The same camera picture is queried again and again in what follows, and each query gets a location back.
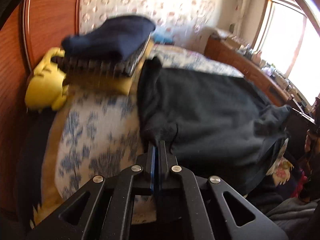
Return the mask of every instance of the wooden cabinet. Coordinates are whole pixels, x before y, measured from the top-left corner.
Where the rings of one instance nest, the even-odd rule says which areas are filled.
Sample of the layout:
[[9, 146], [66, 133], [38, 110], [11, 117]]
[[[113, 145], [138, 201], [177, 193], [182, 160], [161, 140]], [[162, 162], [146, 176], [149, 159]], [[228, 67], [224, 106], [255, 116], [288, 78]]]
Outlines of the wooden cabinet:
[[271, 78], [247, 58], [229, 49], [218, 40], [209, 38], [204, 55], [210, 59], [231, 65], [261, 89], [276, 106], [283, 106], [289, 97]]

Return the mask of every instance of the patterned wallpaper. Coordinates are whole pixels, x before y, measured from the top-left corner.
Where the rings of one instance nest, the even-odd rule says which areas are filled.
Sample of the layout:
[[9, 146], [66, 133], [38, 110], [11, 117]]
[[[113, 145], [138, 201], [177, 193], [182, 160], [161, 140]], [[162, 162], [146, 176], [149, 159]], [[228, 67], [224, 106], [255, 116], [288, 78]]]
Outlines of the patterned wallpaper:
[[217, 0], [81, 0], [80, 33], [99, 27], [108, 17], [140, 14], [176, 45], [199, 51], [202, 30], [212, 26]]

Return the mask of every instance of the yellow plush toy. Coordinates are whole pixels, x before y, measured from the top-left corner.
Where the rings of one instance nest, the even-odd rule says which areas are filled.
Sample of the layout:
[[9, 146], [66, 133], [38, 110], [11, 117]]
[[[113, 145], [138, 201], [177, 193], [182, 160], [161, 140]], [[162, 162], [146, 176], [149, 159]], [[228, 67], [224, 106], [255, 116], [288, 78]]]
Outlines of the yellow plush toy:
[[67, 100], [68, 86], [63, 86], [66, 74], [51, 62], [54, 56], [64, 57], [64, 50], [51, 48], [33, 71], [33, 77], [27, 88], [25, 103], [30, 110], [42, 110], [51, 107], [57, 111]]

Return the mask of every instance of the person's hand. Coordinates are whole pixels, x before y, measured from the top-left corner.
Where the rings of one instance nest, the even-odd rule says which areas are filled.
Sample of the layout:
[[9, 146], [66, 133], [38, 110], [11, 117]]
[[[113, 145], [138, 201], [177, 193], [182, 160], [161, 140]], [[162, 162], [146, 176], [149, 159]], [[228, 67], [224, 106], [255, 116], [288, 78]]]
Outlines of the person's hand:
[[305, 152], [310, 152], [311, 142], [314, 142], [316, 145], [314, 146], [314, 151], [316, 154], [320, 153], [320, 137], [316, 134], [311, 133], [310, 130], [307, 131], [307, 138], [304, 145]]

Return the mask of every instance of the metal screw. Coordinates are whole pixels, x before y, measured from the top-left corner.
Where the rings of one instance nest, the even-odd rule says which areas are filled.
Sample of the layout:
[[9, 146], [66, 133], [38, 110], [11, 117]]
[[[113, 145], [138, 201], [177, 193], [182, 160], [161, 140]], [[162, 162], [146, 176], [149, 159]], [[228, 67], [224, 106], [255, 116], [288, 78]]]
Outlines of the metal screw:
[[221, 179], [218, 176], [211, 176], [209, 180], [213, 184], [219, 184], [221, 181]]
[[171, 170], [174, 172], [180, 172], [182, 171], [182, 168], [179, 165], [174, 165], [172, 166]]
[[103, 177], [100, 176], [100, 175], [97, 175], [97, 176], [93, 177], [93, 182], [95, 182], [95, 183], [100, 183], [102, 181], [103, 181]]
[[141, 168], [141, 166], [139, 166], [139, 165], [133, 165], [133, 166], [131, 167], [131, 170], [137, 172], [137, 171], [141, 171], [142, 168]]

